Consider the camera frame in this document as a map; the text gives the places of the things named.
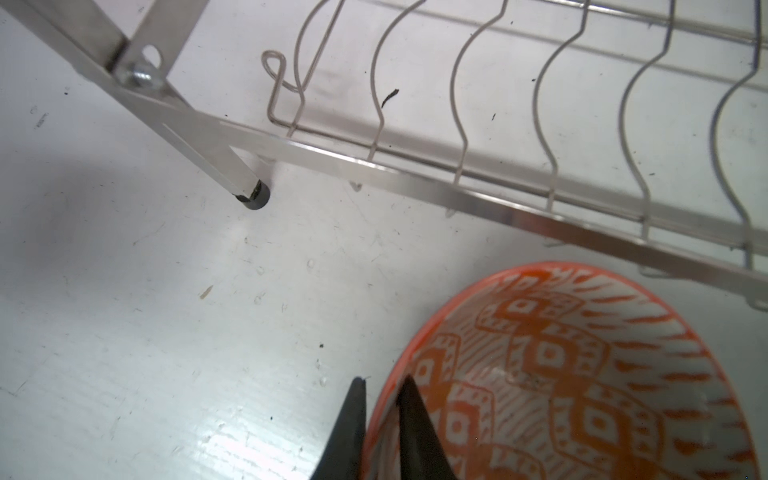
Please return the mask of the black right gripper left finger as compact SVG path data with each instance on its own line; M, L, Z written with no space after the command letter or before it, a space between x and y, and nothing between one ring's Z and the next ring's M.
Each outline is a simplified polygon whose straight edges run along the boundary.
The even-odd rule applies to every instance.
M359 478L366 433L366 380L355 377L311 480Z

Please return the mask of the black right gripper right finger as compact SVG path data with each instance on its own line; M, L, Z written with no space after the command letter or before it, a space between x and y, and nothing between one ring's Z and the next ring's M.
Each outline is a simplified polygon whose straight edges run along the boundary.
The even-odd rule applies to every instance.
M401 478L456 480L412 376L405 377L396 403Z

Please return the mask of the red patterned ceramic bowl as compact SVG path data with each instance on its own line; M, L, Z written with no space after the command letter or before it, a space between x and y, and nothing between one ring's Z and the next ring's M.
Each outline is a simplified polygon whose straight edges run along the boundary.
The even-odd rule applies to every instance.
M442 306L395 363L362 477L400 477L411 377L460 479L756 479L728 379L667 303L610 271L541 262Z

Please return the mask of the stainless steel dish rack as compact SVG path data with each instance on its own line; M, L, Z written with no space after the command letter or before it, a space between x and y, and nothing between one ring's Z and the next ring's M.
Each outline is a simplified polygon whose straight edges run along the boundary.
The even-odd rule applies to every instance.
M5 1L245 207L277 163L767 307L763 1Z

